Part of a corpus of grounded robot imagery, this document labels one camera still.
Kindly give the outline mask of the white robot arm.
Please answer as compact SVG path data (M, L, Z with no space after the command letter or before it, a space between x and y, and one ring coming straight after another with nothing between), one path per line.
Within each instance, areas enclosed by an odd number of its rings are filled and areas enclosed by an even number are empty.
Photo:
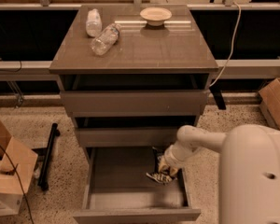
M220 154L219 224L280 224L280 131L246 124L211 133L185 125L159 169L177 173L198 147Z

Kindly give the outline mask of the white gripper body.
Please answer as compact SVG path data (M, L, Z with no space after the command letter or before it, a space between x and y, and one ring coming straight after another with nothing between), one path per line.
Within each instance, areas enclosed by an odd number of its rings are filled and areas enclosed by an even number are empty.
M168 167L180 169L185 166L187 159L196 154L198 150L190 143L175 142L164 151L163 161Z

